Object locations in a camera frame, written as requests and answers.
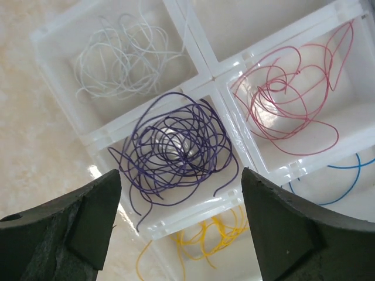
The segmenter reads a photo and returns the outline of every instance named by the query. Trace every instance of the blue thread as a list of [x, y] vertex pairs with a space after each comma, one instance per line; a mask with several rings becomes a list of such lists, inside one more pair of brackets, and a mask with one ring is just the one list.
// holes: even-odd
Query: blue thread
[[[349, 188], [349, 189], [348, 189], [343, 195], [341, 195], [339, 198], [337, 198], [336, 200], [333, 200], [333, 201], [331, 201], [331, 202], [318, 204], [319, 206], [326, 206], [326, 205], [330, 205], [330, 204], [336, 203], [336, 202], [340, 201], [341, 199], [343, 199], [345, 196], [347, 196], [347, 195], [351, 192], [351, 190], [354, 188], [354, 186], [357, 184], [358, 179], [359, 179], [360, 174], [361, 174], [361, 168], [362, 168], [362, 167], [365, 167], [365, 166], [367, 166], [367, 165], [370, 165], [370, 164], [372, 164], [372, 163], [375, 162], [375, 158], [374, 158], [373, 160], [368, 161], [368, 162], [365, 163], [365, 164], [361, 164], [361, 159], [360, 159], [358, 153], [356, 153], [356, 157], [357, 157], [357, 161], [358, 161], [358, 165], [357, 165], [357, 166], [348, 166], [348, 167], [333, 166], [333, 165], [328, 165], [328, 166], [327, 166], [327, 167], [329, 167], [329, 168], [334, 168], [334, 169], [343, 169], [343, 170], [346, 170], [346, 169], [358, 169], [358, 171], [357, 171], [357, 176], [356, 176], [356, 178], [355, 178], [353, 184], [350, 186], [350, 188]], [[292, 193], [293, 193], [293, 194], [296, 194], [295, 191], [294, 191], [294, 189], [293, 189], [293, 187], [292, 187], [292, 184], [291, 184], [290, 182], [289, 182], [288, 184], [289, 184], [289, 188], [291, 189]]]

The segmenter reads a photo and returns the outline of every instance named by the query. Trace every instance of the white string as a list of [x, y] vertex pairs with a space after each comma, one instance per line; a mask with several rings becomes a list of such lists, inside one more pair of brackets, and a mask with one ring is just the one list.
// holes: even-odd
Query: white string
[[[118, 18], [118, 28], [100, 17], [102, 29], [96, 31], [80, 53], [74, 75], [81, 85], [76, 98], [84, 91], [91, 98], [117, 97], [124, 100], [134, 95], [161, 93], [161, 77], [167, 63], [185, 56], [185, 36], [181, 51], [169, 51], [169, 36], [159, 26], [149, 25], [144, 18], [139, 1], [139, 21], [124, 13]], [[129, 20], [132, 25], [126, 26]]]

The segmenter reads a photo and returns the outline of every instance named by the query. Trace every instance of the purple string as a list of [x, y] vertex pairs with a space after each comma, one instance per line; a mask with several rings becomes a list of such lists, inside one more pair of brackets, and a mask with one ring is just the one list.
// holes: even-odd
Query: purple string
[[[169, 95], [180, 95], [191, 103], [144, 121], [155, 104]], [[232, 160], [237, 166], [235, 175], [217, 188], [213, 196], [232, 183], [239, 173], [232, 144], [215, 110], [204, 99], [195, 102], [179, 92], [157, 98], [140, 117], [131, 136], [125, 139], [122, 151], [113, 147], [108, 151], [131, 183], [129, 199], [133, 210], [142, 215], [132, 201], [133, 187], [150, 203], [150, 209], [137, 223], [137, 231], [153, 205], [174, 206], [186, 201], [202, 182], [223, 171]], [[218, 163], [219, 155], [227, 155], [223, 164]], [[191, 192], [175, 203], [155, 202], [156, 197], [164, 200], [163, 191], [174, 188], [191, 188]]]

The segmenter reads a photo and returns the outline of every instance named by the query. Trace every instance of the compartment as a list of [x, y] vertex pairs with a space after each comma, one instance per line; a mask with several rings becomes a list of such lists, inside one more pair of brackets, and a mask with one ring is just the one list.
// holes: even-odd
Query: compartment
[[255, 166], [275, 183], [375, 143], [372, 16], [318, 31], [218, 80]]
[[358, 0], [176, 1], [214, 77], [312, 24], [360, 8]]
[[[245, 207], [241, 205], [242, 210], [246, 217]], [[220, 214], [218, 217], [222, 219], [223, 222], [231, 227], [235, 226], [233, 213], [234, 211], [238, 219], [240, 219], [240, 211], [238, 207], [232, 210], [227, 210], [226, 212]], [[205, 221], [207, 225], [212, 223], [211, 219]], [[190, 239], [197, 235], [201, 230], [200, 225], [193, 225], [187, 229], [184, 229], [184, 237]], [[162, 239], [153, 241], [151, 248], [146, 255], [154, 255], [157, 260], [160, 261], [164, 267], [168, 267], [167, 272], [170, 274], [172, 280], [183, 280], [183, 270], [182, 265], [179, 260], [179, 250], [180, 246], [177, 246], [176, 242], [172, 239], [172, 235], [164, 237]], [[221, 240], [221, 235], [215, 226], [211, 226], [207, 230], [207, 234], [204, 239], [204, 247], [206, 251], [210, 251], [215, 246], [219, 244]], [[200, 246], [192, 245], [185, 246], [186, 251], [193, 258], [199, 258], [202, 256]], [[261, 273], [259, 270], [257, 257], [255, 254], [253, 240], [251, 238], [250, 230], [245, 230], [241, 233], [229, 246], [217, 251], [215, 254], [209, 257], [209, 261], [213, 268], [210, 266], [208, 261], [203, 258], [198, 261], [188, 258], [184, 253], [181, 252], [181, 257], [186, 272], [186, 281], [190, 280], [249, 280], [249, 281], [259, 281], [261, 280]], [[142, 273], [145, 267], [142, 266], [142, 261], [139, 265], [139, 271]]]
[[[195, 89], [187, 95], [195, 101], [205, 99], [217, 116], [210, 115], [207, 108], [204, 109], [205, 113], [197, 111], [196, 106], [190, 107], [192, 103], [185, 97], [174, 95], [177, 99], [146, 115], [143, 122], [149, 118], [154, 119], [141, 127], [134, 142], [131, 142], [125, 149], [128, 152], [128, 158], [121, 162], [125, 169], [127, 164], [132, 163], [128, 162], [129, 159], [139, 161], [138, 167], [142, 167], [140, 169], [146, 170], [148, 173], [148, 176], [145, 177], [147, 180], [142, 178], [140, 186], [146, 187], [150, 184], [150, 188], [147, 189], [155, 187], [162, 189], [159, 195], [163, 199], [149, 190], [144, 191], [143, 196], [145, 193], [150, 196], [150, 199], [145, 196], [148, 201], [172, 205], [166, 207], [153, 204], [152, 210], [145, 216], [150, 210], [151, 203], [147, 202], [135, 187], [131, 188], [130, 183], [130, 180], [138, 179], [135, 176], [143, 174], [143, 172], [134, 171], [131, 169], [134, 166], [130, 166], [127, 175], [132, 179], [121, 175], [122, 206], [135, 227], [145, 216], [144, 220], [139, 223], [139, 233], [152, 239], [164, 237], [240, 204], [243, 200], [240, 187], [241, 171], [244, 166], [253, 167], [238, 130], [228, 118], [227, 109], [213, 83]], [[196, 116], [187, 112], [187, 108], [184, 109], [186, 112], [167, 114], [167, 112], [182, 106], [189, 106], [189, 110], [194, 110], [194, 113], [198, 114], [196, 116], [203, 119], [199, 119], [199, 122], [194, 119], [194, 122], [188, 123], [187, 121], [196, 118]], [[218, 119], [221, 120], [222, 125], [215, 121]], [[110, 146], [121, 152], [125, 138], [132, 135], [133, 129], [137, 128], [138, 121], [136, 119], [115, 135], [104, 138], [103, 141], [108, 142], [98, 141], [95, 143], [95, 147], [89, 146], [89, 152], [100, 171], [106, 172], [118, 168], [118, 163], [107, 148]], [[226, 141], [223, 138], [224, 131], [226, 132]], [[236, 160], [230, 156], [229, 150], [222, 148], [223, 146], [229, 148], [229, 139], [231, 140], [231, 151]], [[209, 147], [207, 141], [213, 145], [212, 148]], [[134, 146], [137, 147], [138, 154], [130, 153]], [[120, 159], [117, 152], [114, 152], [114, 155], [118, 160]], [[210, 176], [207, 176], [208, 171], [220, 172], [210, 173]], [[165, 186], [177, 183], [180, 187], [164, 190]], [[216, 190], [226, 183], [228, 185], [213, 196]], [[142, 215], [137, 214], [132, 206]]]
[[189, 29], [173, 24], [162, 0], [81, 1], [32, 40], [80, 136], [126, 113], [141, 115], [137, 107], [163, 92], [188, 91], [210, 78]]
[[359, 152], [358, 157], [364, 165], [360, 171], [356, 168], [358, 158], [351, 155], [331, 166], [352, 169], [324, 167], [283, 185], [283, 188], [332, 211], [375, 222], [375, 148]]

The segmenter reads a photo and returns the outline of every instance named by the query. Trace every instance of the red string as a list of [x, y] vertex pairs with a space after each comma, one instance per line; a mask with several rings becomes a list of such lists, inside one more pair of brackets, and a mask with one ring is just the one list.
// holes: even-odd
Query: red string
[[[345, 30], [345, 32], [343, 36], [341, 37], [341, 39], [339, 40], [339, 43], [337, 44], [336, 48], [334, 50], [331, 50], [329, 48], [329, 44], [332, 42], [333, 38], [337, 37], [336, 35], [341, 30]], [[342, 60], [342, 65], [339, 69], [337, 77], [336, 79], [334, 79], [334, 77], [332, 77], [331, 70], [332, 70], [335, 60], [337, 60], [338, 49], [340, 48], [340, 46], [343, 44], [344, 40], [348, 36], [350, 36], [349, 47]], [[300, 50], [304, 47], [315, 48], [315, 50], [322, 49], [323, 51], [322, 58], [324, 59], [322, 63], [323, 66], [319, 66], [318, 64], [309, 64], [309, 65], [303, 66], [304, 58], [301, 55], [300, 50], [292, 46], [286, 46], [286, 47], [281, 47], [267, 54], [261, 60], [255, 63], [255, 65], [253, 65], [252, 68], [248, 69], [243, 75], [241, 75], [241, 77], [239, 77], [238, 80], [232, 85], [231, 89], [235, 98], [239, 100], [239, 102], [245, 107], [247, 111], [246, 121], [248, 121], [249, 118], [251, 117], [251, 119], [255, 123], [255, 126], [260, 131], [260, 133], [254, 132], [254, 130], [251, 130], [251, 132], [260, 138], [268, 139], [270, 142], [272, 142], [274, 146], [276, 146], [282, 152], [287, 153], [289, 155], [294, 155], [294, 156], [315, 155], [315, 154], [327, 151], [330, 148], [334, 147], [339, 141], [339, 131], [334, 126], [327, 124], [325, 122], [315, 120], [315, 118], [318, 116], [318, 114], [321, 112], [322, 108], [324, 107], [324, 104], [326, 103], [326, 100], [330, 92], [334, 92], [336, 90], [336, 87], [338, 86], [339, 78], [343, 71], [345, 61], [347, 60], [347, 57], [350, 53], [350, 49], [352, 48], [353, 38], [354, 38], [353, 21], [351, 21], [342, 25], [340, 28], [338, 28], [333, 33], [333, 35], [329, 38], [329, 40], [326, 42], [325, 45], [317, 44], [317, 43], [309, 43], [309, 44], [303, 45], [300, 48]], [[278, 66], [277, 63], [279, 62], [280, 57], [276, 59], [269, 66], [260, 66], [260, 64], [264, 60], [284, 50], [291, 50], [292, 52], [296, 53], [298, 56], [298, 63], [294, 71], [290, 71], [289, 73], [287, 73], [281, 66]], [[322, 73], [322, 78], [318, 82], [316, 82], [314, 85], [309, 87], [307, 90], [305, 90], [304, 92], [299, 92], [298, 89], [292, 85], [292, 83], [298, 75], [300, 75], [303, 71], [309, 70], [309, 69], [311, 70], [315, 69], [315, 70], [320, 71]], [[259, 71], [265, 71], [265, 70], [267, 71], [265, 83], [261, 86], [257, 86], [257, 90], [255, 93], [251, 93], [248, 91], [248, 89], [246, 89], [247, 101], [242, 100], [238, 96], [238, 91], [240, 90], [241, 86], [245, 87], [245, 82], [247, 81], [249, 77], [254, 76], [257, 73], [259, 74]], [[281, 72], [281, 74], [273, 77], [271, 75], [272, 71], [278, 71], [279, 73]], [[323, 88], [325, 88], [325, 91], [322, 92], [320, 95], [322, 97], [322, 102], [320, 102], [320, 104], [315, 109], [308, 110], [308, 107], [305, 104], [304, 98], [307, 94], [313, 92], [313, 90], [316, 89], [317, 86], [320, 86], [320, 85]], [[283, 95], [282, 97], [284, 101], [277, 102], [275, 100], [275, 97], [281, 94]], [[292, 102], [293, 102], [293, 108], [300, 108], [303, 110], [303, 113], [298, 113], [298, 114], [293, 113], [282, 107], [283, 105], [290, 104]], [[263, 124], [262, 119], [258, 113], [259, 109], [267, 112], [268, 114], [274, 115], [276, 118], [279, 118], [279, 120], [280, 118], [285, 118], [285, 119], [297, 120], [297, 121], [300, 121], [301, 123], [290, 131], [280, 131], [275, 128], [272, 128], [272, 126], [266, 126]], [[296, 134], [304, 130], [311, 123], [322, 124], [322, 125], [332, 128], [336, 134], [336, 139], [334, 140], [334, 142], [331, 145], [329, 145], [327, 148], [324, 148], [320, 151], [313, 152], [313, 153], [287, 152], [286, 150], [280, 148], [277, 145], [276, 141], [292, 138], [293, 136], [295, 136]]]

